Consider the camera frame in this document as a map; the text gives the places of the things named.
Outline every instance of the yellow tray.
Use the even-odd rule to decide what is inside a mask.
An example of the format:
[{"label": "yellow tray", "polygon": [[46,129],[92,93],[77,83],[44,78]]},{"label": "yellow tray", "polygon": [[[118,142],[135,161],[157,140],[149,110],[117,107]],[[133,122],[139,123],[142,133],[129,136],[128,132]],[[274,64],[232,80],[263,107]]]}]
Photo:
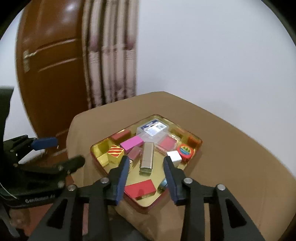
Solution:
[{"label": "yellow tray", "polygon": [[[143,124],[145,124],[146,122],[152,120],[152,119],[159,119],[160,121],[162,121],[164,124],[169,126],[168,131],[176,136],[178,136],[180,138],[180,141],[178,142],[179,146],[181,143],[187,144],[188,145],[188,138],[191,137],[193,139],[195,139],[199,144],[193,148],[194,150],[194,154],[192,155],[192,157],[195,155],[195,153],[198,151],[198,149],[200,148],[201,144],[202,144],[202,140],[200,138],[198,138],[197,136],[191,134],[190,132],[184,130],[183,128],[181,128],[180,126],[174,124],[173,122],[163,118],[162,116],[159,115],[151,115],[129,127],[126,127],[125,129],[129,129],[131,131],[131,136],[121,140],[121,142],[135,136],[136,134],[136,129],[138,126],[141,126]],[[102,166],[101,163],[104,163],[104,160],[108,159],[107,157],[107,151],[110,149],[110,147],[112,145],[119,145],[120,143],[116,143],[114,142],[110,137],[94,144],[91,147],[91,154],[93,156],[95,165],[103,170],[106,174],[109,173],[109,171],[112,168],[117,167],[116,164],[113,163],[109,163],[106,166]],[[128,178],[126,181],[126,185],[130,185],[130,184],[134,184],[134,183],[138,183],[141,181],[145,181],[148,179],[151,179],[155,188],[157,189],[159,184],[161,183],[161,181],[165,178],[165,174],[163,171],[163,159],[164,159],[164,155],[162,153],[160,153],[159,151],[154,150],[154,156],[153,156],[153,169],[152,169],[152,173],[150,176],[145,176],[145,175],[140,175],[139,174],[139,167],[140,167],[140,161],[136,160],[137,164],[136,166],[134,166],[129,174],[128,174]],[[181,163],[178,168],[184,170],[186,168],[187,164],[183,164]],[[165,193],[159,193],[158,191],[153,195],[153,196],[149,196],[140,200],[136,200],[136,199],[131,199],[130,197],[128,197],[126,194],[124,196],[124,198],[131,204],[134,206],[134,208],[136,208],[139,212],[141,213],[146,213],[155,203],[157,203],[157,201],[160,200],[161,196],[164,196]]]}]

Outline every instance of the yellow and red striped cube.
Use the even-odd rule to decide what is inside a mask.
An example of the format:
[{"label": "yellow and red striped cube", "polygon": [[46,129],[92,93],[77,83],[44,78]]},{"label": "yellow and red striped cube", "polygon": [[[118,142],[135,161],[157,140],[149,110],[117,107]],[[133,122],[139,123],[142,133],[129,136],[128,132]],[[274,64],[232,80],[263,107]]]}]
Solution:
[{"label": "yellow and red striped cube", "polygon": [[109,151],[107,151],[108,160],[117,165],[120,163],[123,155],[124,149],[116,145],[111,146]]}]

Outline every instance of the table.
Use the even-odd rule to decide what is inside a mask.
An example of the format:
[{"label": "table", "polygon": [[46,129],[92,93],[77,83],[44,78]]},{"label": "table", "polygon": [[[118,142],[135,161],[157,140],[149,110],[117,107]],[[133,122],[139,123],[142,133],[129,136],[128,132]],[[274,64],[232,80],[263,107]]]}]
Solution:
[{"label": "table", "polygon": [[[222,183],[250,215],[267,241],[278,240],[296,213],[296,180],[265,148],[226,121],[166,92],[152,92],[78,114],[67,137],[69,158],[83,155],[85,165],[72,175],[78,187],[104,176],[94,166],[90,147],[144,119],[159,114],[199,136],[203,145],[186,175],[203,185]],[[126,201],[115,208],[149,239],[180,240],[184,207],[169,196],[148,214],[136,212]],[[209,217],[206,209],[206,240]]]}]

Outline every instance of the white cable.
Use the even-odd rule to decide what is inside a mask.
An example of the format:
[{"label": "white cable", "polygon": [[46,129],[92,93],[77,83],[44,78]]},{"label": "white cable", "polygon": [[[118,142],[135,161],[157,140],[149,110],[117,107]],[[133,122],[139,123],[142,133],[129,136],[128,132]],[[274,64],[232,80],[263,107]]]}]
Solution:
[{"label": "white cable", "polygon": [[17,199],[17,197],[15,197],[14,195],[12,195],[9,191],[7,191],[6,189],[5,189],[5,187],[4,186],[2,186],[2,184],[0,183],[0,185],[1,185],[1,187],[10,195],[10,196],[12,196],[12,197],[14,197],[15,199]]}]

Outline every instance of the white cube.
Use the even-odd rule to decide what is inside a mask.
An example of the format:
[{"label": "white cube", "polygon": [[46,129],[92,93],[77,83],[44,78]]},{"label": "white cube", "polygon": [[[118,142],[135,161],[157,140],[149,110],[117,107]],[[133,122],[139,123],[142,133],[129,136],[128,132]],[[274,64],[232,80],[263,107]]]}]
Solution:
[{"label": "white cube", "polygon": [[175,167],[178,167],[179,164],[181,163],[182,158],[181,158],[181,156],[180,156],[180,154],[178,153],[177,150],[168,151],[167,156],[169,156],[171,158],[171,160],[172,160]]}]

